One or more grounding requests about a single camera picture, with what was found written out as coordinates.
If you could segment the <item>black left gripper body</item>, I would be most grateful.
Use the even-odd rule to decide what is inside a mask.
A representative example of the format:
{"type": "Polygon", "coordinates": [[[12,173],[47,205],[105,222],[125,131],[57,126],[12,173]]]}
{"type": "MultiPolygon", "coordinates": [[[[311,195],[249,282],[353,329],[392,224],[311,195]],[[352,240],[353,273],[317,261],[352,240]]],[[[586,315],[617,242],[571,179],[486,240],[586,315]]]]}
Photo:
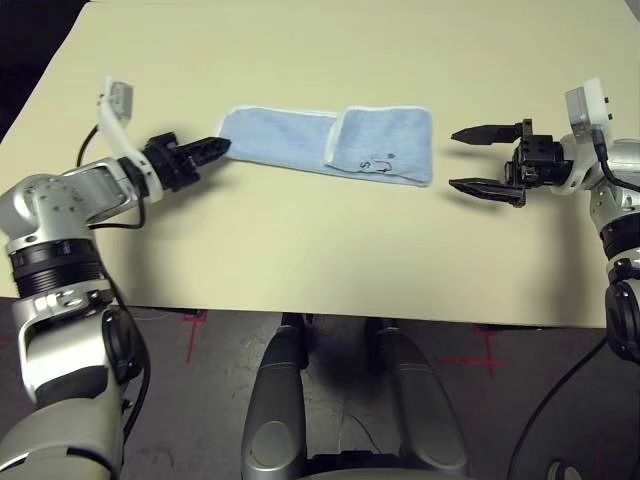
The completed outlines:
{"type": "Polygon", "coordinates": [[[164,190],[178,192],[201,179],[195,160],[199,142],[180,145],[173,132],[151,137],[142,150],[164,190]]]}

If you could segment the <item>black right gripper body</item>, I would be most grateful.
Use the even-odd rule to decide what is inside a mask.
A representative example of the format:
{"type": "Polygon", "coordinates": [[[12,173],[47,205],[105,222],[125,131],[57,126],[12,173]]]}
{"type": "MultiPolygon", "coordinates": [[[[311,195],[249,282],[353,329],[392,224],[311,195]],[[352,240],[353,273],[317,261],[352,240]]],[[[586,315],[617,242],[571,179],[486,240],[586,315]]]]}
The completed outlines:
{"type": "Polygon", "coordinates": [[[560,142],[551,135],[533,133],[532,120],[518,124],[519,143],[505,164],[506,184],[525,189],[560,186],[569,177],[572,160],[567,160],[560,142]]]}

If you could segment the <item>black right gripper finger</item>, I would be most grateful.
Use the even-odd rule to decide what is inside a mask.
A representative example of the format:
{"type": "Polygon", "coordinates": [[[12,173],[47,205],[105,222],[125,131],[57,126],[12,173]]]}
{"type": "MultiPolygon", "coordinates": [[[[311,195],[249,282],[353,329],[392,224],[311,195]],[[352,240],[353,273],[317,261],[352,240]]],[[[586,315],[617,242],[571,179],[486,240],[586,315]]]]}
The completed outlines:
{"type": "Polygon", "coordinates": [[[522,125],[481,125],[451,135],[451,139],[468,145],[512,144],[522,136],[522,125]]]}
{"type": "Polygon", "coordinates": [[[521,208],[526,204],[526,191],[523,187],[503,184],[497,180],[482,178],[451,179],[449,185],[475,198],[507,203],[514,208],[521,208]]]}

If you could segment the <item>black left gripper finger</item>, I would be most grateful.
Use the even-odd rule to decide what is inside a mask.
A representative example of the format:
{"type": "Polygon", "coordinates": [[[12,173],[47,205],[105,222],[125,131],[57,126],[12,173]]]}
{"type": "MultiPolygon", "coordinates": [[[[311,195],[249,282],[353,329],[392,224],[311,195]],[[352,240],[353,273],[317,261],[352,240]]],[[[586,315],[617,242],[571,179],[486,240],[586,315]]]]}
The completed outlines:
{"type": "Polygon", "coordinates": [[[223,148],[228,148],[229,150],[229,148],[231,147],[231,141],[229,139],[221,137],[206,137],[188,144],[187,151],[192,156],[192,152],[201,146],[222,146],[223,148]]]}
{"type": "Polygon", "coordinates": [[[228,148],[222,146],[201,146],[192,152],[192,164],[195,168],[203,167],[223,157],[228,148]]]}

